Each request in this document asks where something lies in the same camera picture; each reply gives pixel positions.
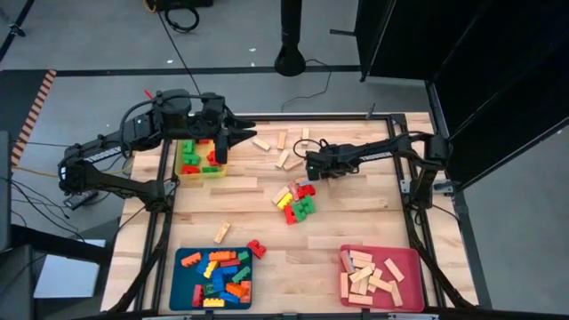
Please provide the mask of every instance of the wooden table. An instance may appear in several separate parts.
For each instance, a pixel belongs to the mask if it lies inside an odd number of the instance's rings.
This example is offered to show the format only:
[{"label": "wooden table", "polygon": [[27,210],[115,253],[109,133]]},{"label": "wooden table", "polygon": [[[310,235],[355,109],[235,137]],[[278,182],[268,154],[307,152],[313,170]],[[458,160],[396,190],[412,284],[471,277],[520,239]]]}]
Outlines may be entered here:
[{"label": "wooden table", "polygon": [[[406,114],[410,131],[432,132],[427,113]],[[291,149],[302,128],[310,138],[331,143],[362,144],[386,139],[385,121],[297,121],[257,123],[259,137],[272,148],[265,152],[245,141],[229,151],[228,175],[218,180],[184,182],[176,192],[172,232],[168,247],[160,313],[169,314],[174,254],[181,247],[215,247],[221,222],[231,229],[219,246],[245,246],[258,239],[268,252],[255,260],[252,307],[249,313],[357,312],[343,307],[339,298],[338,249],[342,244],[409,247],[393,160],[362,164],[361,172],[318,182],[314,197],[317,212],[299,224],[288,226],[285,216],[270,199],[289,181],[304,176],[303,166],[284,172],[275,167],[280,151],[277,136],[287,132],[285,147]],[[171,172],[173,148],[168,172]],[[156,178],[160,148],[138,153],[132,178]],[[405,174],[408,167],[404,161]],[[449,211],[449,197],[435,195],[434,204]],[[126,201],[121,223],[142,207],[139,200]],[[450,281],[472,303],[477,303],[461,232],[453,217],[438,209],[428,210],[437,261]],[[108,274],[101,310],[112,307],[140,270],[148,213],[142,212],[121,230]],[[157,223],[156,238],[162,219]],[[429,304],[436,305],[430,274],[423,266]],[[145,308],[150,308],[154,274],[147,281]]]}]

